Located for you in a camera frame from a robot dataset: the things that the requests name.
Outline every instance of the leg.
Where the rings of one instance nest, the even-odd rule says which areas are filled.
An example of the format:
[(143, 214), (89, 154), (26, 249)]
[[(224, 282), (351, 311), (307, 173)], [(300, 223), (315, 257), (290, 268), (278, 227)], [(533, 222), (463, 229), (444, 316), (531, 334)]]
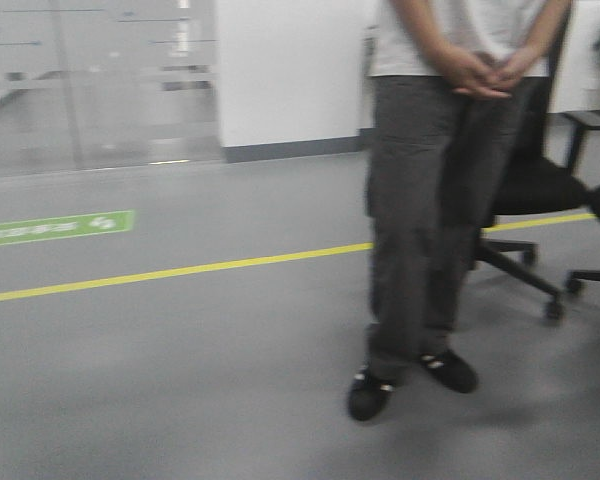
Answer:
[(396, 381), (417, 358), (437, 236), (439, 184), (447, 148), (468, 100), (439, 77), (377, 82), (371, 159), (373, 217), (369, 371)]
[(476, 102), (450, 148), (440, 185), (440, 241), (429, 281), (422, 353), (448, 349), (459, 292), (473, 262), (475, 234), (489, 212), (534, 84), (523, 81), (508, 100)]

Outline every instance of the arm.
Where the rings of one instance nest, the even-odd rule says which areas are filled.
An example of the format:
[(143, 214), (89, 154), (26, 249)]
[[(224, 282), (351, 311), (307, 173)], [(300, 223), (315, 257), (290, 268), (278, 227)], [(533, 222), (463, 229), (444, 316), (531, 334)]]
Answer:
[(571, 0), (547, 0), (529, 29), (527, 38), (509, 60), (496, 72), (495, 88), (510, 90), (524, 74), (551, 48)]
[(391, 0), (391, 3), (420, 51), (453, 87), (476, 98), (509, 96), (490, 87), (500, 78), (489, 65), (442, 35), (429, 0)]

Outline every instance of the sneaker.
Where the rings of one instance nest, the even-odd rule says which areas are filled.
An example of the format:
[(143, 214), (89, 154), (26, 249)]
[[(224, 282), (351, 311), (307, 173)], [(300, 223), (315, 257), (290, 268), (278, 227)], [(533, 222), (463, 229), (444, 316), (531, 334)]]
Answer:
[(393, 383), (374, 377), (368, 372), (368, 367), (363, 366), (354, 377), (349, 391), (349, 415), (361, 422), (370, 420), (387, 405), (394, 389)]
[(478, 388), (478, 375), (471, 366), (451, 350), (439, 355), (422, 355), (420, 364), (445, 387), (460, 393)]

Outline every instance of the person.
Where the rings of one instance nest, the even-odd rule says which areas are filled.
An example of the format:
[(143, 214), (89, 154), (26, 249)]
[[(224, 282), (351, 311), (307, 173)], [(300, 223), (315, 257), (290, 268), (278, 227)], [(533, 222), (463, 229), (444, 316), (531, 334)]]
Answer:
[(532, 77), (546, 75), (570, 3), (381, 0), (367, 183), (375, 321), (347, 397), (354, 419), (381, 412), (414, 364), (451, 390), (477, 388), (449, 334)]

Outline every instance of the hand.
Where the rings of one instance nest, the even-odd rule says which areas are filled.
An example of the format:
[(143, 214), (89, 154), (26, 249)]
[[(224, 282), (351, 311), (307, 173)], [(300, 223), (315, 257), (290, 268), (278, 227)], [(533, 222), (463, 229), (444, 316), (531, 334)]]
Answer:
[(541, 52), (532, 46), (520, 48), (496, 70), (497, 80), (493, 88), (511, 91), (541, 56)]
[(479, 100), (509, 98), (511, 94), (495, 88), (503, 80), (488, 65), (488, 59), (452, 43), (445, 43), (428, 55), (436, 70), (455, 87), (454, 91)]

